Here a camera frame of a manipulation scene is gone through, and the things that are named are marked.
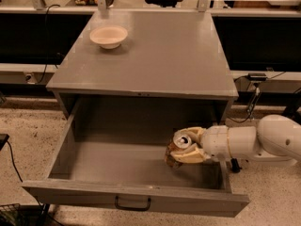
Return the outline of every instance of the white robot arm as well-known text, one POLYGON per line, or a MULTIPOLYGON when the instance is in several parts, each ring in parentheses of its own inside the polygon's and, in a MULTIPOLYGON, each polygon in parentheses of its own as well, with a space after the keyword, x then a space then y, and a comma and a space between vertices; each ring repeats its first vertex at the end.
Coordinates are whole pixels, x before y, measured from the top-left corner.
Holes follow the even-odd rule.
POLYGON ((173 143, 179 150, 171 156, 180 163, 206 160, 230 161, 232 158, 262 162, 270 166, 291 166, 301 161, 301 125, 279 115, 262 118, 258 126, 221 125, 181 130, 173 143))

